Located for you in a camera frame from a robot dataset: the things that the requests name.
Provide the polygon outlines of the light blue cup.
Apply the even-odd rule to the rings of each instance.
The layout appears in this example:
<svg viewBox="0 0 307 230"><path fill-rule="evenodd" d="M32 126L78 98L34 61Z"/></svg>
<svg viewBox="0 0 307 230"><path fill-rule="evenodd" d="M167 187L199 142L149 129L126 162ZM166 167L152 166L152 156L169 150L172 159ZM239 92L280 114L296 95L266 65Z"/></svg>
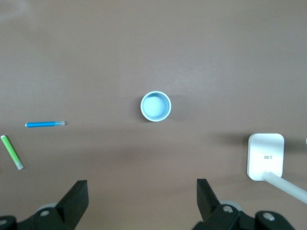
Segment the light blue cup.
<svg viewBox="0 0 307 230"><path fill-rule="evenodd" d="M145 94L140 103L144 118L151 122L165 120L171 113L172 103L167 94L161 91L151 91Z"/></svg>

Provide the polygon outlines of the green marker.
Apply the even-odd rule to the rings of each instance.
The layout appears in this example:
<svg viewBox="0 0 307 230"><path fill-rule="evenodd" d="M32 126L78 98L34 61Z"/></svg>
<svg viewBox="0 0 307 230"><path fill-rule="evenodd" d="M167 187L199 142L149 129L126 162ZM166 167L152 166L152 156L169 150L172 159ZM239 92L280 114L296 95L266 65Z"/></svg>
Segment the green marker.
<svg viewBox="0 0 307 230"><path fill-rule="evenodd" d="M2 143L4 144L5 148L7 149L9 155L11 156L13 162L15 163L18 170L22 170L24 168L23 164L21 163L18 155L16 154L13 146L11 145L9 139L6 135L0 136Z"/></svg>

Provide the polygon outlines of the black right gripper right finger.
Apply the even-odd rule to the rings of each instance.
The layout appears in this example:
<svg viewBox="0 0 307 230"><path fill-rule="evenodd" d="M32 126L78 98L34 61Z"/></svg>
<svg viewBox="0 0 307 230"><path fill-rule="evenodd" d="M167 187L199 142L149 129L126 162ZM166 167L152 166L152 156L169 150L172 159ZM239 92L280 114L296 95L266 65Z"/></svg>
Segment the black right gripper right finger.
<svg viewBox="0 0 307 230"><path fill-rule="evenodd" d="M193 230L255 230L255 219L233 205L221 204L206 179L197 180L197 205L202 217Z"/></svg>

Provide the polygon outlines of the white desk lamp base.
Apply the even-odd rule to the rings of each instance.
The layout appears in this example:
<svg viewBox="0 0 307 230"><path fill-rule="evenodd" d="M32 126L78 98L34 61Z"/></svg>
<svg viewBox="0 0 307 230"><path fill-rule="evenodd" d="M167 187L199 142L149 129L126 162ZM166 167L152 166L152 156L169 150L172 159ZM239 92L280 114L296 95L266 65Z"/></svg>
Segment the white desk lamp base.
<svg viewBox="0 0 307 230"><path fill-rule="evenodd" d="M254 133L248 138L247 175L266 181L307 204L307 191L282 178L285 140L278 133Z"/></svg>

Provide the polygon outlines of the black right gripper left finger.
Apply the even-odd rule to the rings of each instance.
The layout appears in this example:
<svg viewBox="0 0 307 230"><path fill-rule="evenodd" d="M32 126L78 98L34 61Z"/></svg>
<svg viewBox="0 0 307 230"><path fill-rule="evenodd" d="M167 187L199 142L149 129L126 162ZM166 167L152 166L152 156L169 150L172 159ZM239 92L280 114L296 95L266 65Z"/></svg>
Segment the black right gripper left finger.
<svg viewBox="0 0 307 230"><path fill-rule="evenodd" d="M54 207L42 208L25 220L25 230L75 230L88 205L87 181L79 180Z"/></svg>

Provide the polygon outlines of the blue marker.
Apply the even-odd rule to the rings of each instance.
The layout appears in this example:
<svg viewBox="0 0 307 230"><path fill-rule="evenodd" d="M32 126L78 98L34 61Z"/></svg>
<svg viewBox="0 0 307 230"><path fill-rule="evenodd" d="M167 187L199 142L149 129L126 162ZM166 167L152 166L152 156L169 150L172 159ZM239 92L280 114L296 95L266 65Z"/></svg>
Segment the blue marker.
<svg viewBox="0 0 307 230"><path fill-rule="evenodd" d="M65 121L45 121L45 122L28 122L25 124L27 128L35 128L35 127L59 127L65 126Z"/></svg>

